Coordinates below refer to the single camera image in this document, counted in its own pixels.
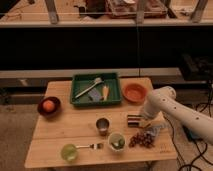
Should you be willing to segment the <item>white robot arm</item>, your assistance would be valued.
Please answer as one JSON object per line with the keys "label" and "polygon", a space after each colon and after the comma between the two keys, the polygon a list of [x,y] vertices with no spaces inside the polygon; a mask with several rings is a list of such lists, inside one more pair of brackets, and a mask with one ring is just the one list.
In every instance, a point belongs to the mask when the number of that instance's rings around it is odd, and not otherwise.
{"label": "white robot arm", "polygon": [[159,112],[173,116],[184,126],[213,145],[213,118],[186,107],[176,101],[176,91],[170,86],[151,90],[147,93],[140,115],[153,120]]}

